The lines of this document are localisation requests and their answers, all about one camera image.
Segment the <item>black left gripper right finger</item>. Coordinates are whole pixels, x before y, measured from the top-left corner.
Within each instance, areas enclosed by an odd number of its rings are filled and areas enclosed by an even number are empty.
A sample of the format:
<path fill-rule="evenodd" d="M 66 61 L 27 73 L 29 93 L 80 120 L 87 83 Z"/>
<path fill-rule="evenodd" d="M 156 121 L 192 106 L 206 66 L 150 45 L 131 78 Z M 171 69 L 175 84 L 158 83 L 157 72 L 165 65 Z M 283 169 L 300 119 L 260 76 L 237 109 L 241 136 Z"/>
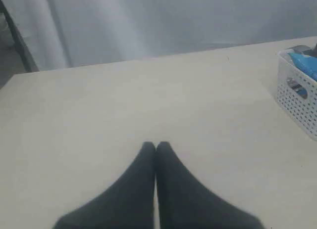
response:
<path fill-rule="evenodd" d="M 169 142 L 156 149 L 159 222 L 162 229 L 262 229 L 255 216 L 235 207 L 201 184 Z"/>

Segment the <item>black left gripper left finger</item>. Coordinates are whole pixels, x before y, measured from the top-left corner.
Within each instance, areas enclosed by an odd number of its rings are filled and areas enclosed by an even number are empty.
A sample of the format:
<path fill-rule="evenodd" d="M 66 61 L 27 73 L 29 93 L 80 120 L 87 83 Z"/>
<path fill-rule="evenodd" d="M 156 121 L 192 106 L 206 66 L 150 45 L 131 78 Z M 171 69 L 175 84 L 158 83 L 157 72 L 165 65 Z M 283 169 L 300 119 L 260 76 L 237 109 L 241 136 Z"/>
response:
<path fill-rule="evenodd" d="M 155 151 L 153 143 L 143 143 L 116 182 L 90 202 L 62 216 L 54 228 L 154 228 Z"/>

